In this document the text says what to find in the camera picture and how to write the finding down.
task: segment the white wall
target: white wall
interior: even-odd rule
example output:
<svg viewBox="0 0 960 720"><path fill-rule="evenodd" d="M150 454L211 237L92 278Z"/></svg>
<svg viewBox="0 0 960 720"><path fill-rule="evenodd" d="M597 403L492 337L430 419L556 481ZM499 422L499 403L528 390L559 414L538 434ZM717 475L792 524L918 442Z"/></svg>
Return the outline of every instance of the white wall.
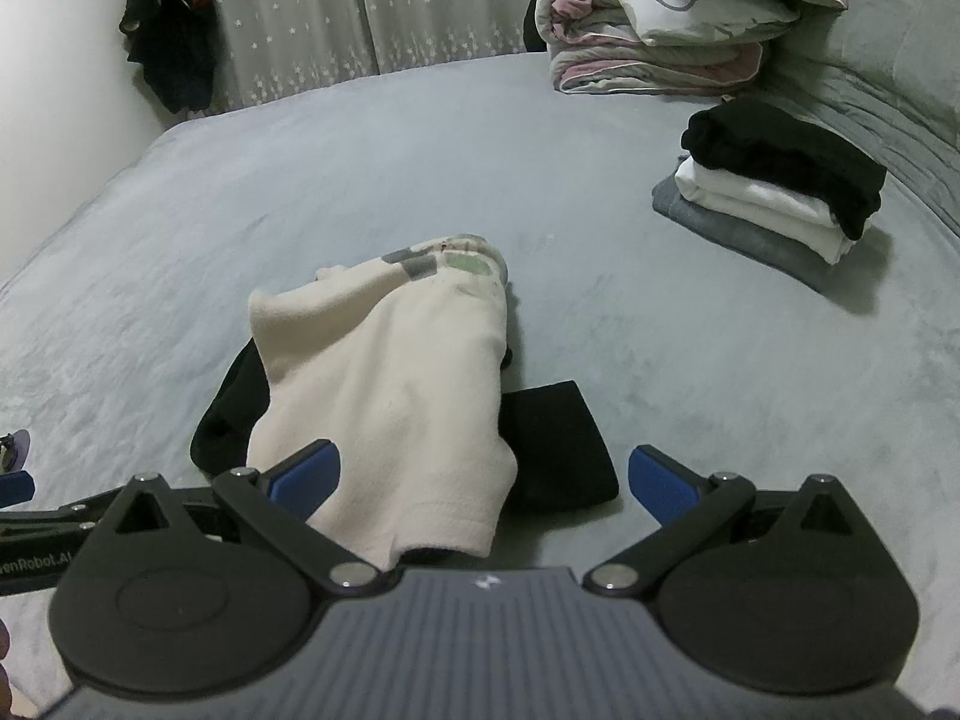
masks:
<svg viewBox="0 0 960 720"><path fill-rule="evenodd" d="M117 29L126 0L0 0L0 284L171 117Z"/></svg>

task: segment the stack of folded clothes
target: stack of folded clothes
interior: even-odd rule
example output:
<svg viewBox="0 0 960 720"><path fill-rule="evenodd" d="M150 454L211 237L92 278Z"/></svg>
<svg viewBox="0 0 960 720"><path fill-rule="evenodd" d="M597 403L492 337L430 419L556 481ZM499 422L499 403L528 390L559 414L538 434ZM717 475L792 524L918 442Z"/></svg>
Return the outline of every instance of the stack of folded clothes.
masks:
<svg viewBox="0 0 960 720"><path fill-rule="evenodd" d="M680 144L690 156L654 209L817 290L880 210L885 167L759 100L694 114Z"/></svg>
<svg viewBox="0 0 960 720"><path fill-rule="evenodd" d="M568 94L718 94L755 78L796 4L845 0L536 0L554 87Z"/></svg>

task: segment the bedsheet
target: bedsheet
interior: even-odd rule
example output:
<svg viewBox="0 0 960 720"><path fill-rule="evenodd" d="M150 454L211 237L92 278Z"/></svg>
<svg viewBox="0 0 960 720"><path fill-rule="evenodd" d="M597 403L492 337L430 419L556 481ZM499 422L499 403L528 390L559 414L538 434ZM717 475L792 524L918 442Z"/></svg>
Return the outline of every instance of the bedsheet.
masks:
<svg viewBox="0 0 960 720"><path fill-rule="evenodd" d="M818 295L653 211L713 100L569 97L546 74L544 55L405 71L162 136L0 288L0 427L32 432L29 506L145 469L202 483L190 437L254 288L467 231L510 268L505 389L575 379L621 474L642 442L766 488L837 474L920 597L901 685L960 704L960 241L891 177ZM491 562L580 573L654 528L627 494L504 521ZM50 595L0 599L39 704L67 686Z"/></svg>

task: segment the blue gripper pad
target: blue gripper pad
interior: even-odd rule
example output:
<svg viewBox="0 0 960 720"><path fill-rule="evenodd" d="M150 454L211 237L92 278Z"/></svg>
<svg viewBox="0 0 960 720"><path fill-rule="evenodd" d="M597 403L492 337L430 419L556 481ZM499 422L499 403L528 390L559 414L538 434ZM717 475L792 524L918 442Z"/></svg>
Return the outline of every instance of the blue gripper pad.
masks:
<svg viewBox="0 0 960 720"><path fill-rule="evenodd" d="M306 520L340 483L340 452L320 439L260 476L258 487L272 502Z"/></svg>
<svg viewBox="0 0 960 720"><path fill-rule="evenodd" d="M0 474L0 509L34 498L37 488L27 471Z"/></svg>
<svg viewBox="0 0 960 720"><path fill-rule="evenodd" d="M709 481L650 445L638 446L627 465L630 492L661 525L696 506Z"/></svg>

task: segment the green patch print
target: green patch print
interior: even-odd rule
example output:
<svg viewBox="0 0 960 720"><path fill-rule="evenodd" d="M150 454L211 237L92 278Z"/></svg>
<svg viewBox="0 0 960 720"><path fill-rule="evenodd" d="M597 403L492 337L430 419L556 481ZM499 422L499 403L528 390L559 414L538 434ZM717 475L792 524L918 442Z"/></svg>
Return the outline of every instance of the green patch print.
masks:
<svg viewBox="0 0 960 720"><path fill-rule="evenodd" d="M458 271L467 271L468 274L478 276L491 275L490 266L480 257L474 257L470 254L461 254L457 251L443 252L443 261L450 267Z"/></svg>

